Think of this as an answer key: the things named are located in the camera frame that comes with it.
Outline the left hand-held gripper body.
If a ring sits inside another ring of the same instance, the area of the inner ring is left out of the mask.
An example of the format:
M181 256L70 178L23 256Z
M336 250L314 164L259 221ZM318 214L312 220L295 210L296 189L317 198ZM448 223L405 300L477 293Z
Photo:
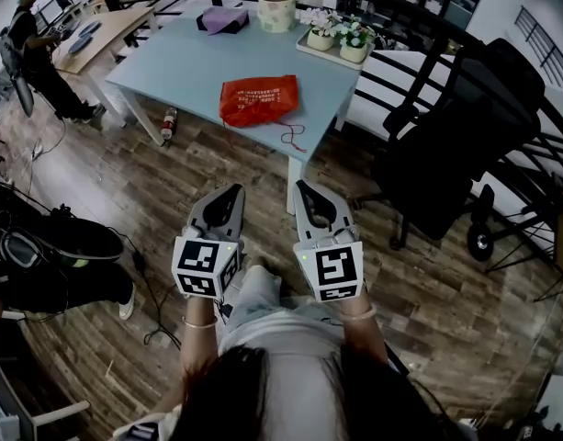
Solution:
M175 237L171 271L186 296L223 300L241 271L242 222L239 227L212 228L187 224Z

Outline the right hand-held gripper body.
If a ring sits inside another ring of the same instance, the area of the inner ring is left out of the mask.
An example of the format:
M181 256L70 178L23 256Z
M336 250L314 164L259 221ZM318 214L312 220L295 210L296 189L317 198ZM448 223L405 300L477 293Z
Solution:
M364 284L363 244L356 226L296 243L293 251L316 301L360 295Z

